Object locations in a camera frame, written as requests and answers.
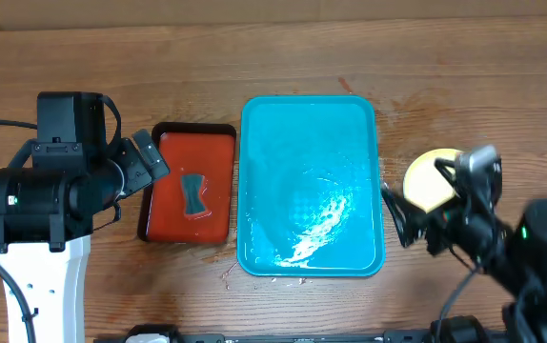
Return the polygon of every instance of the wooden table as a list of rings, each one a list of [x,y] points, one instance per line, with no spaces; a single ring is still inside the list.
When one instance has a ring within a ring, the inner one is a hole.
[[[389,184],[400,187],[427,150],[493,143],[503,156],[503,219],[517,222],[528,199],[547,196],[547,17],[0,32],[0,118],[35,122],[40,91],[110,95],[125,136],[160,121],[239,130],[254,96],[350,92],[376,109]],[[0,168],[32,136],[0,127]],[[371,278],[254,277],[233,267],[235,201],[229,242],[220,247],[145,244],[135,233],[140,196],[122,206],[121,222],[92,236],[88,337],[145,322],[226,334],[426,327],[466,274],[423,243],[400,248],[387,214],[387,260]],[[480,276],[453,314],[500,329],[509,300]]]

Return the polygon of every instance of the teal object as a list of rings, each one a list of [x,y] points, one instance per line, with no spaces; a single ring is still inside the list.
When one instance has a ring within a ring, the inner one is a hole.
[[[242,112],[237,259],[270,276],[384,263],[375,112],[359,96],[261,96]]]

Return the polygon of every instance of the blue tray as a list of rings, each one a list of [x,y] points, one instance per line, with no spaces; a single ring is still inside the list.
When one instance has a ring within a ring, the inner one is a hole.
[[[237,258],[276,276],[384,263],[375,113],[359,96],[262,96],[242,112]]]

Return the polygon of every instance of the blue plastic tray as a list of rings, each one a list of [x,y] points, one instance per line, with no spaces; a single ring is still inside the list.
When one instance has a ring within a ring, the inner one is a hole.
[[[242,112],[237,258],[254,275],[384,263],[375,113],[359,96],[263,96]]]

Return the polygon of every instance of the wooden tabletop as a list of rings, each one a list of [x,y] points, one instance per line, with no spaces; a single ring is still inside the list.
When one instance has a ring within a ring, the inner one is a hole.
[[[425,151],[493,143],[503,159],[504,220],[515,224],[527,200],[547,196],[547,17],[0,32],[0,118],[34,123],[40,91],[109,95],[124,136],[161,121],[239,131],[254,96],[353,93],[375,107],[390,185],[400,187]],[[0,168],[34,134],[0,127]],[[423,243],[402,249],[386,213],[386,262],[373,277],[254,277],[235,266],[235,196],[229,242],[218,247],[138,240],[140,200],[124,200],[121,222],[92,236],[90,338],[146,322],[225,334],[423,328],[467,272],[448,253],[432,258]],[[479,276],[452,314],[501,329],[510,300]]]

